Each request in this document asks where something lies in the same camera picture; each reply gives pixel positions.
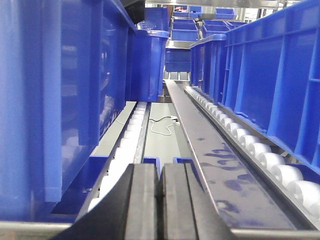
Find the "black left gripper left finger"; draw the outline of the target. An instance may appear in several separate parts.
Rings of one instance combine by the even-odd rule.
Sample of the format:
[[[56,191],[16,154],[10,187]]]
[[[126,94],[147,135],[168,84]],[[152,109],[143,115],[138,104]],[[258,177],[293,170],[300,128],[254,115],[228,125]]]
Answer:
[[[157,239],[154,164],[129,164],[110,192],[56,240]]]

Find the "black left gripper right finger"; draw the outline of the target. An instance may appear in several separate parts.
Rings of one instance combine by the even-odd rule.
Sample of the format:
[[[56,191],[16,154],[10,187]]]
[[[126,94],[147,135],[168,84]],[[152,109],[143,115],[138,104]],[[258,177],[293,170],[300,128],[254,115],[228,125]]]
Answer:
[[[233,240],[190,164],[165,164],[159,184],[161,240]]]

